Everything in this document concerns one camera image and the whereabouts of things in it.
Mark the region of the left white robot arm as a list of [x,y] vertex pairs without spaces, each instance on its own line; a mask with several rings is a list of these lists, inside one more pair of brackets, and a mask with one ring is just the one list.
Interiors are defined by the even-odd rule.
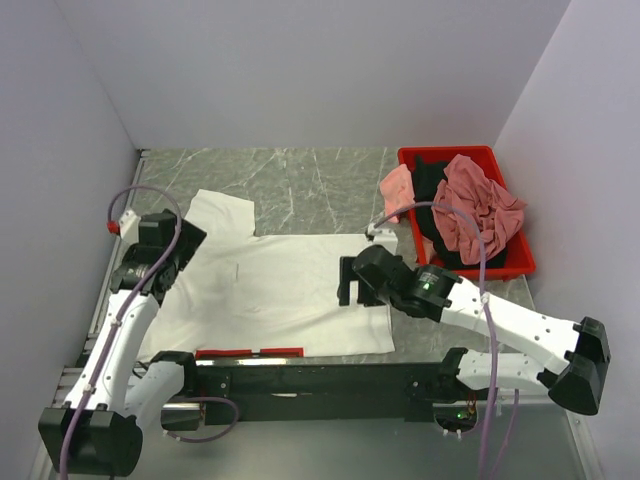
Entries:
[[111,276],[104,324],[61,406],[44,409],[38,422],[62,479],[130,475],[164,405],[189,401],[200,388],[189,352],[160,351],[140,379],[132,375],[148,328],[205,232],[169,210],[141,217],[128,210],[107,226],[130,245]]

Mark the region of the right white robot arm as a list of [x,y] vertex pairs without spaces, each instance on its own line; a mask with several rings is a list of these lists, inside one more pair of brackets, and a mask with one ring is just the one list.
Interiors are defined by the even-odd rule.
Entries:
[[457,364],[441,371],[444,395],[460,399],[470,390],[546,391],[562,408],[581,415],[599,412],[611,351],[605,325],[554,318],[496,297],[470,280],[435,265],[410,268],[399,255],[373,244],[339,261],[338,302],[387,305],[410,317],[463,328],[508,347],[506,353],[459,350]]

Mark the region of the white t shirt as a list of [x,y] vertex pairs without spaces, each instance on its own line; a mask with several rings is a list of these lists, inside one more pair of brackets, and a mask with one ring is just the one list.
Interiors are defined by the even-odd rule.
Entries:
[[364,235],[258,236],[253,202],[209,190],[198,191],[186,219],[207,236],[166,294],[139,359],[167,350],[394,351],[388,306],[338,303],[340,259],[369,247]]

